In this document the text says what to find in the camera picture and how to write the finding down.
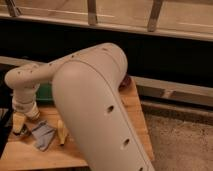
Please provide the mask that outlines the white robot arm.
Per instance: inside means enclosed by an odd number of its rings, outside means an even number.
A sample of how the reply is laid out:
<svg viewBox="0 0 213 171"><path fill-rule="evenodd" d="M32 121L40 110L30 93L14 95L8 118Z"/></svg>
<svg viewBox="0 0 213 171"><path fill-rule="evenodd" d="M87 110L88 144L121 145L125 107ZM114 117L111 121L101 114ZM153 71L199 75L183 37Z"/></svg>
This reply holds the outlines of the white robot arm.
<svg viewBox="0 0 213 171"><path fill-rule="evenodd" d="M49 63L6 73L12 104L37 114L35 93L52 84L55 106L92 171L155 171L119 95L127 57L113 43L92 46Z"/></svg>

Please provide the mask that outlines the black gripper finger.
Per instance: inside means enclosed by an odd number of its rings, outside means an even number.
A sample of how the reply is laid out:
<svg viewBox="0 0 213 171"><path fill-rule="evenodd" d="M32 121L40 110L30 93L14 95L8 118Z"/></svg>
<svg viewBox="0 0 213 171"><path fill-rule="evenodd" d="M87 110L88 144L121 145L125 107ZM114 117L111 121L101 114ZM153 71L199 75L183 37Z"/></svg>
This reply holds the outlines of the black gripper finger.
<svg viewBox="0 0 213 171"><path fill-rule="evenodd" d="M28 127L26 125L23 125L23 127L21 129L21 135L26 136L26 135L29 135L29 134L30 134L30 131L29 131Z"/></svg>

